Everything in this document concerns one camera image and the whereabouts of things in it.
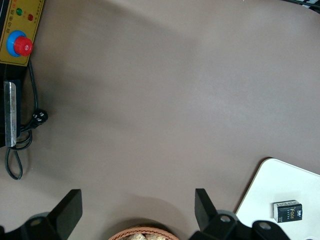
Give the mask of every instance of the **small box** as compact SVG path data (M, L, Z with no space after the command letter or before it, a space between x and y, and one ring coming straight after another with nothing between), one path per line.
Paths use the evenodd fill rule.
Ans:
M273 217L277 223L302 220L302 204L297 200L275 202Z

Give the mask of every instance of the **green indicator light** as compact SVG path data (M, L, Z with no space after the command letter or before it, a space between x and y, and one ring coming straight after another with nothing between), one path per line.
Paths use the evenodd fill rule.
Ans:
M23 14L22 9L21 9L21 8L17 8L16 14L18 14L19 16L21 16L21 15Z

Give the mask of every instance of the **power cord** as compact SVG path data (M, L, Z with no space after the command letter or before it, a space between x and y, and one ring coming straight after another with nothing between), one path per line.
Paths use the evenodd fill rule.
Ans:
M299 1L299 0L283 0L283 1L289 2L289 3L293 3L293 4L306 5L306 6L318 9L318 10L320 9L319 5L313 4L313 3L310 3L310 2L304 2L304 1Z
M34 112L33 112L32 118L30 119L28 124L21 126L21 134L27 133L27 137L22 141L17 141L15 146L8 147L6 150L6 153L5 153L5 161L4 161L5 169L8 172L8 174L10 175L10 177L13 178L14 180L20 180L22 178L22 175L24 174L21 160L18 155L18 151L27 149L31 145L32 140L33 140L32 129L35 129L38 126L42 125L48 119L47 112L45 110L38 108L38 92L37 92L37 88L36 88L36 81L35 81L34 70L33 70L31 60L29 60L29 62L28 62L28 68L29 68L31 85L32 85L32 90L33 90ZM9 167L9 156L10 156L11 151L13 151L15 159L18 163L18 167L19 167L19 175L18 176L16 176L11 171L11 169Z

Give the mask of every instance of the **yellow control panel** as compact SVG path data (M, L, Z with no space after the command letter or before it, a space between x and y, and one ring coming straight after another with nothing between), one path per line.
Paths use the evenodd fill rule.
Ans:
M0 64L27 66L44 0L5 2L8 7L0 40Z

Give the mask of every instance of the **white board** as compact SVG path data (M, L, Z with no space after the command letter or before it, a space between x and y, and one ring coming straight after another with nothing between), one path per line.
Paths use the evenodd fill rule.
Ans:
M272 203L288 200L302 204L302 220L277 223ZM248 227L257 220L274 222L291 240L320 240L320 175L269 158L261 164L236 215Z

